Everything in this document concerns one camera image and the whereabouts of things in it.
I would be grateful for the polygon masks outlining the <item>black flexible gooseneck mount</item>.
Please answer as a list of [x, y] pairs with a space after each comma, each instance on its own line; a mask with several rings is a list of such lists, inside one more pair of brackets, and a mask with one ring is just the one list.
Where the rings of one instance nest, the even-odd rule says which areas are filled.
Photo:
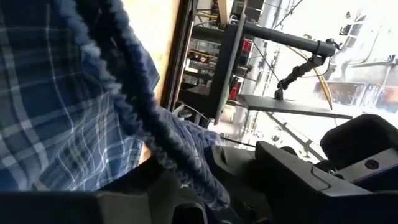
[[317, 68], [325, 63], [326, 58], [321, 57], [319, 55], [312, 55], [305, 63], [296, 66], [292, 69], [292, 72], [285, 77], [284, 79], [281, 79], [278, 84], [277, 84], [277, 89], [274, 93], [274, 98], [277, 100], [283, 100], [283, 91], [288, 89], [288, 86], [296, 81], [298, 77], [302, 77], [305, 75], [307, 72], [310, 70]]

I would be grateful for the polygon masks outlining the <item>blue plaid pants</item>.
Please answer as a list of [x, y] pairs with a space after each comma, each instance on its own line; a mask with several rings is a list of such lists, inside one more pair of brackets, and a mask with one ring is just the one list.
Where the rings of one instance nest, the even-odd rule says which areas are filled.
[[0, 192], [99, 191], [147, 147], [227, 208], [206, 161], [219, 136], [160, 107], [158, 81], [123, 0], [0, 0]]

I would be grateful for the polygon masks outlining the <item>dark flat panel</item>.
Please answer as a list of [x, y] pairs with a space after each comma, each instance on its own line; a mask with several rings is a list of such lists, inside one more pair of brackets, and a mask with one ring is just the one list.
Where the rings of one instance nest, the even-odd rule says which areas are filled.
[[352, 114], [340, 112], [338, 110], [317, 108], [314, 106], [303, 105], [295, 101], [277, 100], [275, 98], [264, 96], [238, 95], [237, 100], [249, 111], [254, 110], [274, 113], [290, 113], [339, 119], [353, 118]]

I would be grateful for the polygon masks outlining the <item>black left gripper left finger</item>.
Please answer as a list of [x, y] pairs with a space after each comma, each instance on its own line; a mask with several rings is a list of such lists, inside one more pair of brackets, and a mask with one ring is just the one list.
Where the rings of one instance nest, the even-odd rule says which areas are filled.
[[151, 158], [95, 192], [0, 192], [0, 224], [207, 224], [207, 216]]

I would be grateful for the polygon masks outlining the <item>dark grey side desk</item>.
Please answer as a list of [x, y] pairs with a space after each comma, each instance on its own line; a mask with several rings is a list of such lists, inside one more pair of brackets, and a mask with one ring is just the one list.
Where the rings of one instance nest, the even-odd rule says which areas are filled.
[[241, 39], [246, 21], [238, 24], [228, 24], [221, 42], [218, 61], [209, 92], [209, 100], [212, 103], [210, 118], [217, 125], [221, 118], [221, 112], [229, 96], [229, 81], [231, 79], [236, 56], [242, 49]]

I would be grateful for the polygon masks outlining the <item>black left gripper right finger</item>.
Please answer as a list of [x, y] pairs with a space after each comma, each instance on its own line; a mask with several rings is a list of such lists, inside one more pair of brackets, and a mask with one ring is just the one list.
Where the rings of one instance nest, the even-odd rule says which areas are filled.
[[275, 224], [398, 224], [398, 192], [370, 192], [266, 142], [255, 163]]

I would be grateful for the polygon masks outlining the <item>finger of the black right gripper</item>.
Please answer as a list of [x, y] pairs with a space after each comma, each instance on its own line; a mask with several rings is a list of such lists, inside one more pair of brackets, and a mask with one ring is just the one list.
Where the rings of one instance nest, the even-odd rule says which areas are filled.
[[222, 146], [212, 146], [206, 153], [211, 172], [225, 187], [230, 198], [227, 208], [213, 212], [221, 224], [254, 224], [258, 218], [258, 193], [244, 182], [240, 170], [247, 167], [249, 156], [239, 159], [240, 155], [236, 149]]

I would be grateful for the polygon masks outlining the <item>black round pole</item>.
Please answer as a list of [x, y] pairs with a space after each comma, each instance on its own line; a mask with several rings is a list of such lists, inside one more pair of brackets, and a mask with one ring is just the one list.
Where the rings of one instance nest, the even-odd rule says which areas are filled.
[[316, 42], [303, 37], [285, 34], [283, 32], [258, 26], [250, 22], [245, 23], [244, 33], [278, 44], [295, 47], [300, 50], [321, 55], [322, 57], [331, 57], [336, 51], [336, 47], [333, 44], [328, 44], [322, 41]]

